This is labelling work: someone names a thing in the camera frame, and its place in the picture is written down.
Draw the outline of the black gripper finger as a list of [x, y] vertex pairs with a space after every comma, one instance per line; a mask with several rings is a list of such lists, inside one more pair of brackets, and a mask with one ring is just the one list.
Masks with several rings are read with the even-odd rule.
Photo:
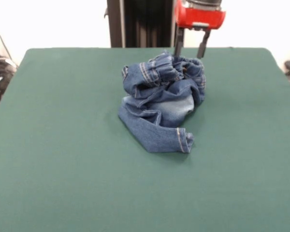
[[203, 58], [204, 57], [204, 54], [205, 54], [205, 51], [206, 51], [206, 47], [207, 47], [207, 41], [208, 41], [208, 39], [210, 37], [210, 33], [211, 33], [211, 30], [205, 31], [203, 40], [202, 40], [202, 42], [199, 45], [197, 58]]
[[183, 47], [183, 40], [184, 40], [184, 29], [178, 28], [176, 34], [176, 41], [174, 47], [174, 57], [179, 57], [181, 54], [181, 49]]

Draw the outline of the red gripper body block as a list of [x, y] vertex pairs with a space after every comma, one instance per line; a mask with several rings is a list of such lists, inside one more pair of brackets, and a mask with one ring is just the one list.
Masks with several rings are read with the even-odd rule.
[[221, 1], [178, 0], [175, 5], [175, 21], [184, 29], [219, 29], [226, 16]]

